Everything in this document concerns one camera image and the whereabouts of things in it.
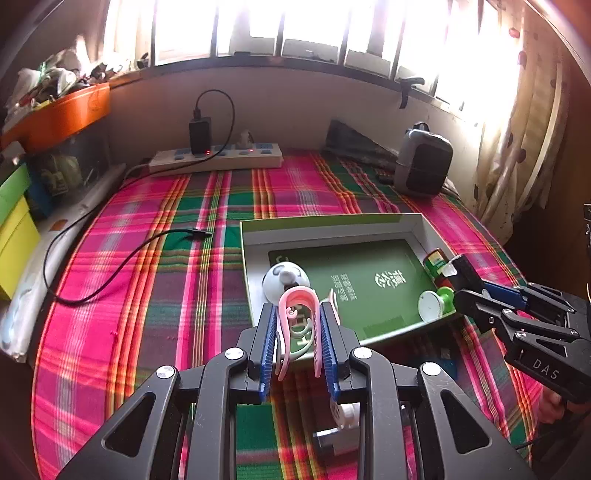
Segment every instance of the power strip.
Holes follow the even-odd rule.
[[[212,152],[219,151],[221,145],[212,147]],[[208,157],[212,152],[203,155],[193,155],[190,148],[167,150],[156,153],[148,163],[150,173],[155,176],[177,175],[179,173],[194,173],[211,170],[236,170],[239,168],[279,168],[283,163],[283,154],[276,143],[255,143],[252,148],[236,149],[235,145],[228,145],[216,157],[202,163],[190,165],[191,162]],[[186,168],[163,172],[173,167],[189,165]]]

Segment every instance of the windowsill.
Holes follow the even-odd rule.
[[[366,72],[364,70],[358,70],[355,68],[318,60],[293,57],[256,56],[247,54],[175,61],[172,63],[157,65],[155,67],[149,67],[143,70],[133,70],[111,79],[109,84],[113,89],[122,85],[127,85],[128,83],[158,77],[161,75],[167,75],[169,73],[222,67],[276,67],[292,70],[307,70],[309,72],[322,72],[330,75],[338,75],[341,77],[359,80],[361,82],[371,83],[373,85],[387,88],[395,92],[401,91],[399,82],[381,77],[371,72]],[[408,95],[462,119],[462,113],[460,111],[452,108],[448,103],[431,97],[420,90],[413,88]]]

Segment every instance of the bed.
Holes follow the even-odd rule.
[[[311,151],[289,151],[278,169],[233,170],[142,180],[114,195],[83,235],[59,293],[94,290],[145,238],[172,227],[213,231],[191,243],[182,233],[144,248],[96,301],[53,304],[35,363],[33,443],[42,480],[52,480],[153,371],[205,363],[251,325],[239,224],[245,219],[341,213],[422,213],[483,278],[524,279],[489,232],[455,198],[398,195],[376,170]],[[534,434],[541,386],[503,360],[490,332],[460,319],[388,348],[405,363],[449,356],[457,382],[513,444]],[[239,479],[356,478],[356,454],[321,456],[312,433],[330,418],[326,384],[307,371],[271,387],[270,402],[239,407]],[[528,449],[522,454],[528,457]]]

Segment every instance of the green box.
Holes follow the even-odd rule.
[[[2,169],[12,167],[12,163],[6,163]],[[25,164],[18,167],[8,175],[6,180],[0,184],[0,225],[4,222],[8,214],[17,205],[22,194],[29,188],[31,179]]]
[[[437,290],[423,259],[436,248],[448,258],[454,256],[419,213],[245,220],[241,235],[253,325],[267,301],[263,276],[272,264],[286,260],[304,269],[320,300],[330,288],[337,292],[342,325],[355,330],[362,345],[423,331],[459,316],[452,312],[424,322],[418,315],[419,295]],[[291,345],[292,351],[298,348]]]

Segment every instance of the human hand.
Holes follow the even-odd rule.
[[[574,413],[583,414],[591,410],[591,402],[581,405],[567,402],[566,408]],[[564,412],[565,408],[562,397],[548,387],[544,387],[542,398],[538,405],[538,421],[542,423],[554,423],[556,420],[562,419]]]

